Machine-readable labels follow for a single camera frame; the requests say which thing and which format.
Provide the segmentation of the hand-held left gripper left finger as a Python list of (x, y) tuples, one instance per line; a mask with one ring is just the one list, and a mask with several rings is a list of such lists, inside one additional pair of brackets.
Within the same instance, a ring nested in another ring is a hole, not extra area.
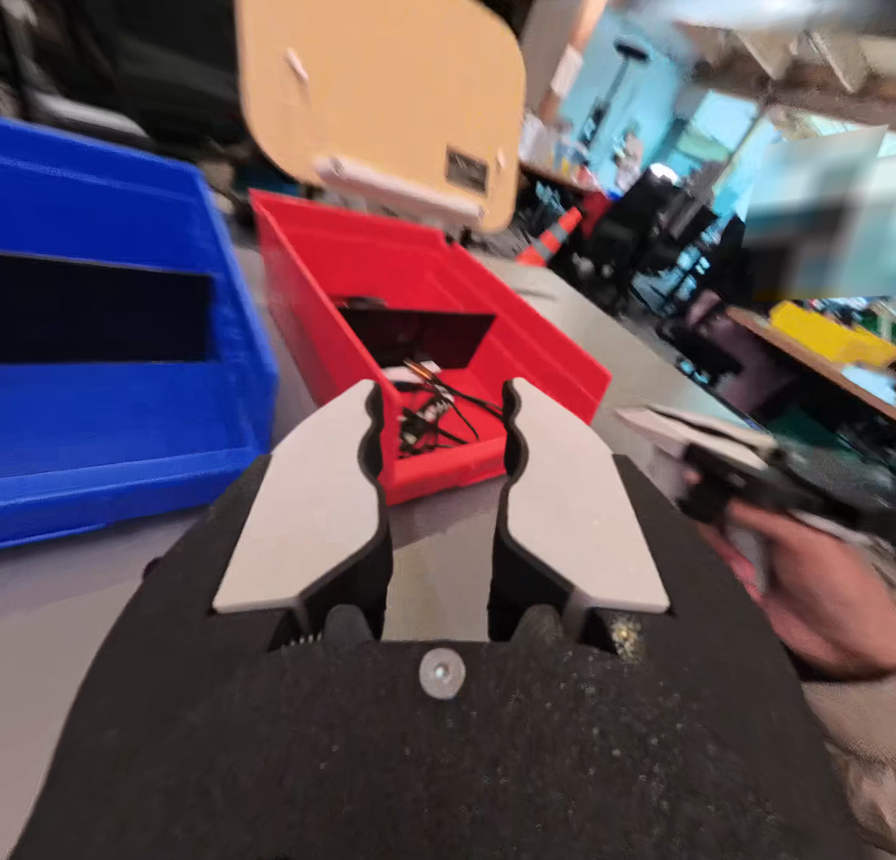
[(321, 406), (273, 450), (211, 609), (286, 610), (304, 636), (352, 607), (381, 640), (393, 574), (380, 384), (363, 379)]

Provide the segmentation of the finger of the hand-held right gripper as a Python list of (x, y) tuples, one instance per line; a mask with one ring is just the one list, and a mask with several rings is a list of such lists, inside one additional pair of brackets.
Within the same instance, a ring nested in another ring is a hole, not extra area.
[(616, 417), (629, 430), (677, 461), (684, 461), (689, 450), (701, 449), (746, 468), (764, 470), (768, 466), (768, 452), (756, 452), (733, 441), (700, 433), (649, 410), (618, 410)]
[(688, 412), (669, 406), (648, 405), (647, 409), (666, 420), (677, 422), (700, 433), (733, 441), (756, 452), (778, 450), (778, 441), (772, 435), (745, 425), (701, 413)]

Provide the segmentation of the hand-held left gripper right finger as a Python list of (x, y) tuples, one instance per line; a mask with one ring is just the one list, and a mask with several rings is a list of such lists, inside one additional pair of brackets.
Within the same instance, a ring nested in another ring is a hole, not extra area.
[(604, 613), (671, 600), (614, 459), (590, 426), (524, 378), (502, 387), (504, 469), (487, 598), (490, 642), (553, 609), (575, 642), (609, 642)]

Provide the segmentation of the red plastic bin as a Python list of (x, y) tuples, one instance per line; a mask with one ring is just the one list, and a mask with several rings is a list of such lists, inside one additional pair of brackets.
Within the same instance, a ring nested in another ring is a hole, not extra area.
[(364, 379), (382, 385), (385, 425), (379, 480), (396, 506), (504, 474), (505, 430), (481, 408), (458, 399), (474, 437), (450, 410), (442, 427), (467, 445), (417, 456), (399, 451), (399, 416), (419, 406), (395, 389), (372, 350), (337, 307), (350, 297), (377, 298), (391, 309), (496, 317), (471, 360), (445, 381), (473, 397), (501, 402), (504, 382), (521, 377), (591, 425), (612, 376), (526, 299), (442, 232), (395, 218), (253, 192), (268, 307), (319, 406)]

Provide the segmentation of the person's right forearm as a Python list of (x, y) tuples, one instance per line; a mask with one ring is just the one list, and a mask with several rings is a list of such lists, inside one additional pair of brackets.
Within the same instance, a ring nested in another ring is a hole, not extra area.
[(895, 854), (895, 675), (802, 683), (859, 837)]

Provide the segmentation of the grey desk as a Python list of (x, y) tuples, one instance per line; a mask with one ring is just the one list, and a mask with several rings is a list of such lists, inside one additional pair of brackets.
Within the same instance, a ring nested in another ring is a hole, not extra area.
[[(616, 419), (619, 406), (656, 402), (734, 421), (687, 380), (640, 320), (617, 322), (554, 273), (483, 252), (475, 257), (612, 374), (591, 425), (643, 471), (646, 443)], [(390, 511), (394, 574), (391, 640), (486, 635), (489, 538), (501, 481), (489, 480)], [(140, 583), (204, 513), (140, 518), (1, 555), (1, 853), (13, 850), (39, 793), (75, 694), (106, 634)]]

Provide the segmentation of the person's right hand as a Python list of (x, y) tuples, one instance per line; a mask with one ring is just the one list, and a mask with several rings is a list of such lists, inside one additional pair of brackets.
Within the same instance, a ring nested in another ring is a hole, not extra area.
[(894, 598), (855, 547), (738, 500), (729, 503), (725, 521), (767, 543), (764, 587), (723, 530), (701, 522), (697, 529), (794, 656), (838, 680), (894, 674)]

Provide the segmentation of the yellow plastic bin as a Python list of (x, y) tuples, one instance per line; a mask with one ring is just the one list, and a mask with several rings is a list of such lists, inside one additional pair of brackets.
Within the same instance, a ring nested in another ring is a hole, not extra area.
[(790, 339), (840, 367), (885, 369), (895, 362), (895, 347), (861, 326), (846, 326), (825, 315), (781, 302), (769, 312), (769, 324)]

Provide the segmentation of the black office chair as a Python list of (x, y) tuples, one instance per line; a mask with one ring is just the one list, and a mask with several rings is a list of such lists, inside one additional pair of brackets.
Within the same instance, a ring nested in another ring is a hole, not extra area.
[(2, 115), (181, 157), (246, 142), (234, 0), (2, 0)]
[(684, 185), (647, 170), (620, 197), (586, 194), (580, 219), (547, 268), (613, 318), (626, 313), (638, 276), (672, 269), (720, 217), (696, 176)]

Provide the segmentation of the blue plastic bin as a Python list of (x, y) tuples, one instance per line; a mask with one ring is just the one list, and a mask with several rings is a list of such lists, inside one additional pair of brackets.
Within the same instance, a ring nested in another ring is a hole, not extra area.
[(2, 119), (2, 253), (209, 275), (210, 357), (2, 364), (1, 540), (212, 503), (270, 450), (279, 373), (200, 171)]

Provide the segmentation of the orange traffic cone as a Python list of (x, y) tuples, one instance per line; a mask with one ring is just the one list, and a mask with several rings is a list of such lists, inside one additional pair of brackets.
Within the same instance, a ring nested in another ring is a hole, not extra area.
[(566, 210), (552, 226), (531, 241), (516, 256), (515, 262), (531, 268), (546, 268), (561, 248), (566, 245), (580, 223), (581, 210), (579, 208), (572, 207)]

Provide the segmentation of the black floor lamp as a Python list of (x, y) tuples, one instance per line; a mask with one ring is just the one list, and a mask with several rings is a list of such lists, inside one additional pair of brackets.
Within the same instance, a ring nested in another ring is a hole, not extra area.
[(592, 118), (594, 125), (594, 132), (592, 135), (593, 138), (597, 137), (601, 127), (604, 125), (605, 120), (611, 112), (616, 98), (632, 65), (641, 65), (650, 57), (649, 53), (644, 48), (633, 45), (631, 42), (626, 40), (615, 40), (613, 47), (616, 51), (617, 56), (619, 57), (619, 67), (617, 68), (613, 80), (610, 83), (610, 86), (606, 91), (604, 97), (600, 100), (599, 104), (596, 105), (595, 114)]

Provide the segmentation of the wooden book stand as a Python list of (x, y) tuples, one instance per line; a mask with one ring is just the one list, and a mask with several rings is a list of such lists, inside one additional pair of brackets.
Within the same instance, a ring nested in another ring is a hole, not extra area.
[(526, 75), (475, 0), (233, 0), (241, 112), (281, 170), (482, 233), (516, 205)]

